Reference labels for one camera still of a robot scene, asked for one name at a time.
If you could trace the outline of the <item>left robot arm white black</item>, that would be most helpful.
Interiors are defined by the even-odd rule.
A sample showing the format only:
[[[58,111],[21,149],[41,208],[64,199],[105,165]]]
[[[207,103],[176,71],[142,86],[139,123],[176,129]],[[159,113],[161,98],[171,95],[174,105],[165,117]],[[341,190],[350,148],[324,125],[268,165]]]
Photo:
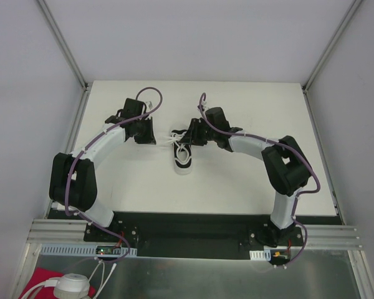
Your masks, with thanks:
[[[146,115],[147,103],[127,98],[122,109],[105,120],[99,133],[70,154],[58,153],[52,163],[49,197],[79,212],[99,225],[105,242],[118,238],[114,212],[98,198],[95,171],[107,156],[130,138],[137,144],[155,145],[153,120]]]

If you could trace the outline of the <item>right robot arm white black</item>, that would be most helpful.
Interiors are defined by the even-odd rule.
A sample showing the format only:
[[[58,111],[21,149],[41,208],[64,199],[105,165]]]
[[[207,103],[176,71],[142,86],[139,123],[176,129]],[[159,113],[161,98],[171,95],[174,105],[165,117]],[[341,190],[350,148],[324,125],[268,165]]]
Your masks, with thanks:
[[[213,141],[223,150],[262,161],[275,190],[275,199],[267,225],[254,236],[257,242],[269,247],[285,244],[295,228],[297,196],[311,177],[309,164],[296,140],[291,136],[274,141],[251,137],[242,128],[231,127],[220,107],[210,108],[204,115],[191,120],[177,143],[187,150]]]

